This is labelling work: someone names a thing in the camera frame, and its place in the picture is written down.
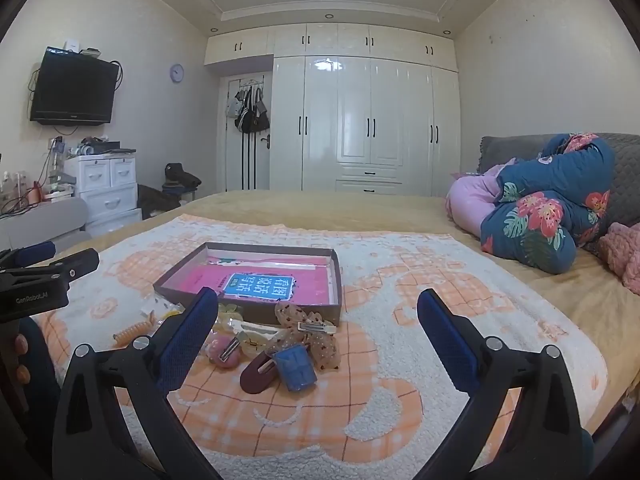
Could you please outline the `person's left hand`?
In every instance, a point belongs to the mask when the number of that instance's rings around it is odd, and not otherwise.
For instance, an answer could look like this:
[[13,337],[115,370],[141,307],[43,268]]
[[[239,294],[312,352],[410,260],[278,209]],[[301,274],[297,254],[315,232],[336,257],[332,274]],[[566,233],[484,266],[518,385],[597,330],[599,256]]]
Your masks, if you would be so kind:
[[15,370],[16,380],[21,385],[26,385],[30,382],[30,373],[28,368],[22,363],[22,359],[26,356],[29,346],[28,341],[24,335],[18,334],[14,341],[15,352],[18,357],[18,365]]

